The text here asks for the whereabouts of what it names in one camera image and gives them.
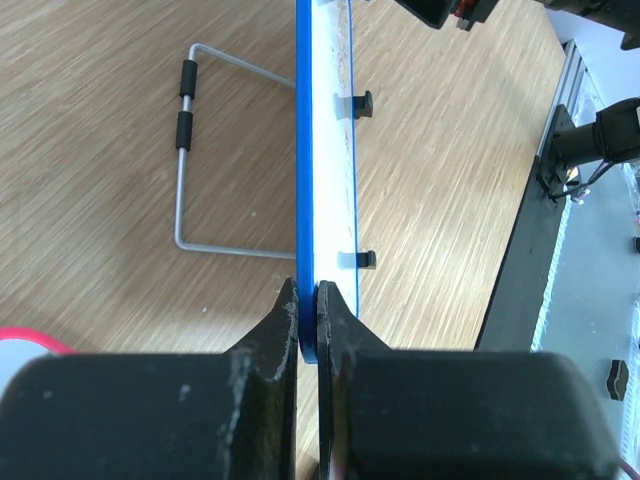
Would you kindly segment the blue framed whiteboard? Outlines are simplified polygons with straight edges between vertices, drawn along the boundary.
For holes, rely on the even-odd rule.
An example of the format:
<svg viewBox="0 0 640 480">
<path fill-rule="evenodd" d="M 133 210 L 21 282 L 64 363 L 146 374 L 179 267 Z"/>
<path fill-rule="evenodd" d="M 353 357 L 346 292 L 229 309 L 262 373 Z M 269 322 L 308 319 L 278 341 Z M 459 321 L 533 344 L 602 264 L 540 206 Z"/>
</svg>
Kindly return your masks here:
<svg viewBox="0 0 640 480">
<path fill-rule="evenodd" d="M 299 346 L 316 358 L 316 293 L 337 284 L 359 312 L 352 4 L 296 4 L 296 281 Z"/>
</svg>

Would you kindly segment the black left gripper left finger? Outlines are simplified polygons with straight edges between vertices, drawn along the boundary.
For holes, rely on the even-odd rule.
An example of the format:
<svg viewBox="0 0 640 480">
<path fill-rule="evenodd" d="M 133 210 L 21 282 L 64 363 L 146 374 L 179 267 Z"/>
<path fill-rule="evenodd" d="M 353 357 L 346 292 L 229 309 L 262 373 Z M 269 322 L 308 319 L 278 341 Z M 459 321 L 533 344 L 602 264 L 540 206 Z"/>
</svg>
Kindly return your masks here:
<svg viewBox="0 0 640 480">
<path fill-rule="evenodd" d="M 291 479 L 298 291 L 215 354 L 47 355 L 1 397 L 5 479 Z"/>
</svg>

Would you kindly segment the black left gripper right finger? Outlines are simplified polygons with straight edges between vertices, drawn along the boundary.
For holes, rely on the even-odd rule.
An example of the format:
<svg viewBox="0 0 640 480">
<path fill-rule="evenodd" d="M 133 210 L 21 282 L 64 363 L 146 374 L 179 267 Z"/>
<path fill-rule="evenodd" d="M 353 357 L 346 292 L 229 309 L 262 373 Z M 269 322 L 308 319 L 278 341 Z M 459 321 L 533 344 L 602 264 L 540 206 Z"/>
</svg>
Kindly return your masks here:
<svg viewBox="0 0 640 480">
<path fill-rule="evenodd" d="M 393 349 L 316 293 L 323 479 L 614 479 L 619 450 L 568 358 Z"/>
</svg>

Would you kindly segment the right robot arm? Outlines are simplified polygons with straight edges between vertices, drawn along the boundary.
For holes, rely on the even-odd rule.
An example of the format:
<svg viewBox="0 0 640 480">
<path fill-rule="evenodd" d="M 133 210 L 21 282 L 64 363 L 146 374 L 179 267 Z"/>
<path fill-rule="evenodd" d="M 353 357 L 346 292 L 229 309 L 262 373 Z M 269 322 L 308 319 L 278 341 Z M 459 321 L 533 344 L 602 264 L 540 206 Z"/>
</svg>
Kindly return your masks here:
<svg viewBox="0 0 640 480">
<path fill-rule="evenodd" d="M 455 16 L 469 31 L 484 23 L 495 1 L 415 0 L 399 3 L 432 29 Z M 639 3 L 625 0 L 544 1 L 545 7 L 573 14 L 624 33 L 621 49 L 639 47 Z M 613 166 L 639 159 L 639 99 L 619 101 L 596 113 L 590 124 L 548 134 L 537 160 L 537 181 L 548 198 L 582 199 L 591 185 Z"/>
</svg>

